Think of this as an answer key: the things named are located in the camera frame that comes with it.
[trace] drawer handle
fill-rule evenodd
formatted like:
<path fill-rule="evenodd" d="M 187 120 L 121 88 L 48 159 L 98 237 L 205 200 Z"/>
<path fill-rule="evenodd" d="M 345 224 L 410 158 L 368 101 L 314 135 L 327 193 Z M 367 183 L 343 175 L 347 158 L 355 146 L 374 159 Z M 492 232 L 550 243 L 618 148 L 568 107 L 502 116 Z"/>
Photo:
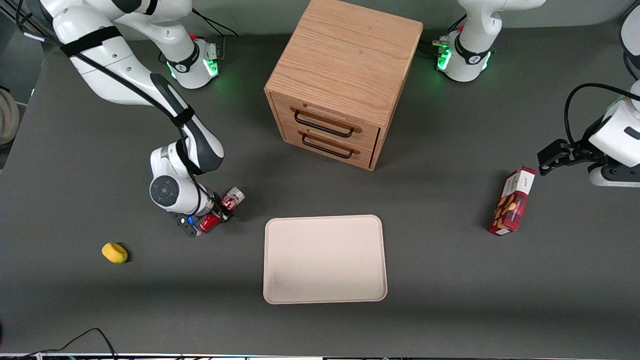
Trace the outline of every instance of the drawer handle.
<path fill-rule="evenodd" d="M 316 125 L 312 122 L 309 121 L 304 121 L 298 118 L 298 115 L 300 114 L 300 111 L 296 110 L 296 113 L 293 115 L 293 118 L 296 119 L 296 122 L 299 124 L 303 124 L 306 125 L 308 127 L 313 127 L 314 129 L 318 129 L 318 130 L 322 130 L 325 133 L 330 133 L 331 135 L 335 135 L 335 136 L 339 136 L 341 138 L 348 138 L 353 134 L 353 130 L 355 130 L 353 127 L 351 128 L 351 130 L 349 130 L 348 133 L 341 133 L 340 131 L 336 131 L 336 130 L 332 130 L 329 129 L 328 127 L 324 127 L 324 126 L 320 126 L 320 125 Z"/>
<path fill-rule="evenodd" d="M 307 138 L 307 134 L 303 134 L 302 135 L 302 143 L 305 144 L 306 146 L 313 147 L 316 150 L 324 151 L 324 152 L 326 152 L 328 154 L 331 154 L 333 156 L 337 156 L 337 157 L 343 158 L 343 159 L 348 159 L 348 158 L 351 157 L 351 155 L 353 155 L 353 150 L 349 151 L 348 155 L 341 154 L 341 153 L 335 152 L 333 150 L 325 149 L 324 147 L 318 146 L 318 145 L 316 145 L 314 143 L 306 142 L 305 141 L 306 138 Z"/>

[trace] white robotic arm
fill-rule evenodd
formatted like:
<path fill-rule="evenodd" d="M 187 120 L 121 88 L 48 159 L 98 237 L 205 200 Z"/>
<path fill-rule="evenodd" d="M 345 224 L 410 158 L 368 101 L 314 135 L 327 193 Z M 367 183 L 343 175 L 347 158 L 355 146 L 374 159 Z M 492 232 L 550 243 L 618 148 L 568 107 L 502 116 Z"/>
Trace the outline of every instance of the white robotic arm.
<path fill-rule="evenodd" d="M 207 58 L 200 62 L 203 53 L 207 54 L 208 44 L 203 40 L 192 41 L 175 21 L 154 24 L 157 20 L 179 19 L 189 13 L 191 1 L 41 0 L 41 4 L 64 44 L 63 52 L 98 96 L 118 104 L 153 104 L 180 129 L 180 140 L 151 154 L 154 179 L 149 193 L 152 200 L 170 213 L 183 214 L 180 217 L 183 222 L 187 218 L 189 221 L 192 217 L 203 218 L 212 210 L 222 220 L 228 219 L 230 212 L 223 209 L 217 195 L 210 195 L 194 178 L 220 166 L 224 158 L 220 141 L 164 77 L 151 73 L 138 61 L 111 22 L 119 20 L 149 36 L 167 59 L 177 64 L 175 68 L 183 75 L 178 77 L 181 84 L 202 86 L 212 78 L 207 71 Z M 137 90 L 78 58 L 82 56 L 102 65 Z M 184 72 L 180 72 L 180 66 L 185 67 Z"/>
<path fill-rule="evenodd" d="M 452 31 L 434 41 L 441 47 L 436 69 L 455 81 L 472 81 L 486 68 L 490 49 L 502 29 L 497 12 L 528 10 L 546 0 L 458 0 L 467 12 L 463 30 Z"/>
<path fill-rule="evenodd" d="M 625 19 L 620 39 L 624 60 L 640 67 L 640 7 L 634 8 Z M 580 140 L 574 141 L 568 129 L 568 107 L 575 93 L 586 87 L 604 88 L 622 97 L 587 128 Z M 604 84 L 582 84 L 567 98 L 564 112 L 569 141 L 558 139 L 538 153 L 541 175 L 558 167 L 592 162 L 594 164 L 589 167 L 591 183 L 640 187 L 640 81 L 636 80 L 629 92 Z"/>

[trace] table surface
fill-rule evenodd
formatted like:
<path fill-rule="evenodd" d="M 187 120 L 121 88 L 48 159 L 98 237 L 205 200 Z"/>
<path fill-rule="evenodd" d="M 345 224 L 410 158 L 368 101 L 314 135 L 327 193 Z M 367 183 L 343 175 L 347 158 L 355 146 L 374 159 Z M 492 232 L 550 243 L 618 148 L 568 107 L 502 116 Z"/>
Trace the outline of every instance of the table surface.
<path fill-rule="evenodd" d="M 2 350 L 100 327 L 119 352 L 640 357 L 638 190 L 592 186 L 585 165 L 559 169 L 536 178 L 519 232 L 486 231 L 505 176 L 564 136 L 569 91 L 632 84 L 619 26 L 507 29 L 466 84 L 418 54 L 375 172 L 284 143 L 262 88 L 287 37 L 229 38 L 221 77 L 181 93 L 225 146 L 199 180 L 247 199 L 196 239 L 147 195 L 148 157 L 177 139 L 171 123 L 99 99 L 49 52 L 0 175 Z M 152 43 L 132 48 L 166 74 Z M 616 98 L 583 91 L 575 136 Z M 269 219 L 356 214 L 382 219 L 386 299 L 264 301 Z M 132 262 L 106 261 L 108 241 Z M 106 347 L 90 336 L 68 350 Z"/>

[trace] wood grain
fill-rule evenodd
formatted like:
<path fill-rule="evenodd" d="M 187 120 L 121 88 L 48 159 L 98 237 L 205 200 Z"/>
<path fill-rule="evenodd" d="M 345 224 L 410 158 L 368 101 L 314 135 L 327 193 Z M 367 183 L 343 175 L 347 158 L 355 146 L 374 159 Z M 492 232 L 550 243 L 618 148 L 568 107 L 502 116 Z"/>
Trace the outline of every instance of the wood grain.
<path fill-rule="evenodd" d="M 266 89 L 386 127 L 422 24 L 336 0 L 311 0 Z"/>

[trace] plastic tray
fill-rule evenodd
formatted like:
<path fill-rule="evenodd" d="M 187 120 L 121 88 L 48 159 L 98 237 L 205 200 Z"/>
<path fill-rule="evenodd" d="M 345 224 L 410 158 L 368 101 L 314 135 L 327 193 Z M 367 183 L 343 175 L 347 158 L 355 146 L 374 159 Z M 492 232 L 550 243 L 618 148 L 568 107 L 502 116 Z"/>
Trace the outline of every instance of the plastic tray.
<path fill-rule="evenodd" d="M 270 304 L 380 301 L 387 296 L 377 216 L 274 218 L 264 234 L 262 294 Z"/>

